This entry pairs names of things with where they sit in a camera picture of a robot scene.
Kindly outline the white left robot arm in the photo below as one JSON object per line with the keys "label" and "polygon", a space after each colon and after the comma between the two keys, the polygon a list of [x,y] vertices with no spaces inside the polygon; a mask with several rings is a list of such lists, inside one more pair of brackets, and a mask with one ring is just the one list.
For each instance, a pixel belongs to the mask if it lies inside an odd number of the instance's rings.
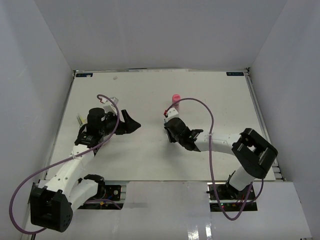
{"label": "white left robot arm", "polygon": [[89,110],[87,123],[79,129],[70,160],[43,187],[31,191],[30,222],[33,225],[62,233],[69,227],[76,209],[91,197],[99,200],[105,196],[104,178],[84,176],[83,172],[103,140],[113,134],[131,134],[141,127],[125,109],[121,114],[123,120],[114,111],[106,112],[100,107]]}

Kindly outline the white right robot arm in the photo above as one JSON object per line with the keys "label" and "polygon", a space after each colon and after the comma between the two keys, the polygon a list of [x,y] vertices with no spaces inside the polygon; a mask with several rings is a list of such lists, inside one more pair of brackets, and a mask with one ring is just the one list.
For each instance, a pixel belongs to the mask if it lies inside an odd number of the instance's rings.
{"label": "white right robot arm", "polygon": [[179,143],[193,152],[218,152],[235,156],[240,167],[227,179],[218,193],[236,200],[255,179],[265,179],[278,150],[252,128],[240,134],[206,133],[202,129],[189,129],[178,117],[164,121],[169,142]]}

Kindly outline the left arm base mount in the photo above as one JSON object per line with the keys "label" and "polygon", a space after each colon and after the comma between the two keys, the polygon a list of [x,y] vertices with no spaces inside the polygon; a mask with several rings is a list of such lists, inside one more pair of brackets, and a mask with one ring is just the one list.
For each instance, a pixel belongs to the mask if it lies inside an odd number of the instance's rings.
{"label": "left arm base mount", "polygon": [[121,210],[124,205],[121,185],[106,185],[101,195],[89,198],[79,207],[82,210]]}

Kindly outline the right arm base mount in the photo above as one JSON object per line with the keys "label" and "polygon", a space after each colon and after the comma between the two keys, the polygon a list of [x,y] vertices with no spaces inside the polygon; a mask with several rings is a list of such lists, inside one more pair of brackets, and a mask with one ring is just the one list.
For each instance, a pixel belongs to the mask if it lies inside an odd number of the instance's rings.
{"label": "right arm base mount", "polygon": [[[218,197],[220,199],[221,208],[224,209],[226,212],[239,212],[242,207],[242,204],[245,201],[245,197],[247,195],[249,185],[246,186],[244,188],[244,190],[239,191],[236,194],[228,193],[224,183],[217,184],[216,187],[217,187]],[[210,211],[212,213],[221,212],[218,201],[217,201],[215,194],[214,194],[213,184],[207,185],[206,193],[208,194],[208,197],[209,197]],[[256,212],[257,210],[258,210],[258,207],[257,207],[257,203],[256,203],[256,193],[252,187],[243,211],[244,212]]]}

